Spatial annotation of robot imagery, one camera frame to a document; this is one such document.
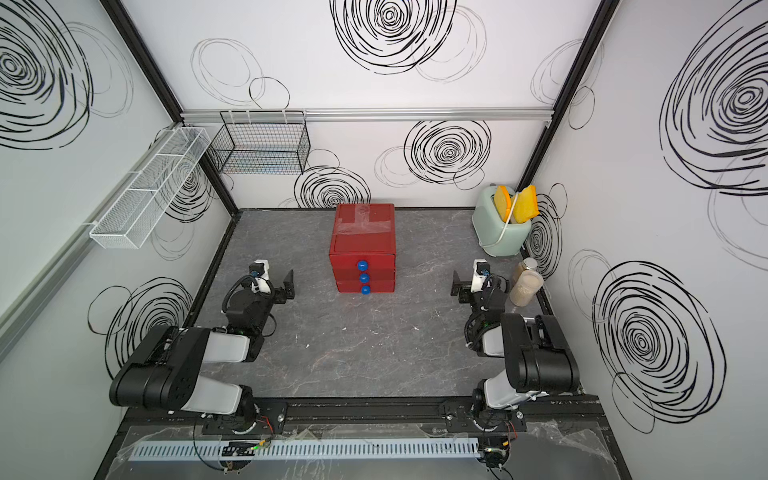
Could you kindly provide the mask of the red drawer cabinet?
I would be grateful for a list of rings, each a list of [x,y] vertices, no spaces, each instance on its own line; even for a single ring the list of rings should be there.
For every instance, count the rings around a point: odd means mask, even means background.
[[[395,206],[390,203],[342,204],[336,208],[329,256],[334,253],[395,255]]]

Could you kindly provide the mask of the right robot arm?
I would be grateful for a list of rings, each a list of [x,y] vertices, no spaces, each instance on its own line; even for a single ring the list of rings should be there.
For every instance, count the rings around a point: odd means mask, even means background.
[[[475,418],[511,411],[541,396],[575,394],[581,386],[576,359],[556,317],[525,317],[506,310],[508,280],[482,262],[472,279],[453,273],[450,295],[470,307],[465,346],[480,357],[500,358],[502,371],[473,391]]]

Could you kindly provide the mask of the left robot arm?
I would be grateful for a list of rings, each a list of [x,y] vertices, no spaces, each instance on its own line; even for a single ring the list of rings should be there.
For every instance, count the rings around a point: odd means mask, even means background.
[[[296,295],[294,271],[280,286],[258,260],[235,281],[222,300],[224,327],[152,328],[112,380],[109,400],[115,406],[145,410],[185,411],[232,417],[247,427],[259,421],[252,389],[205,377],[201,369],[213,363],[254,362],[268,335],[276,305]]]

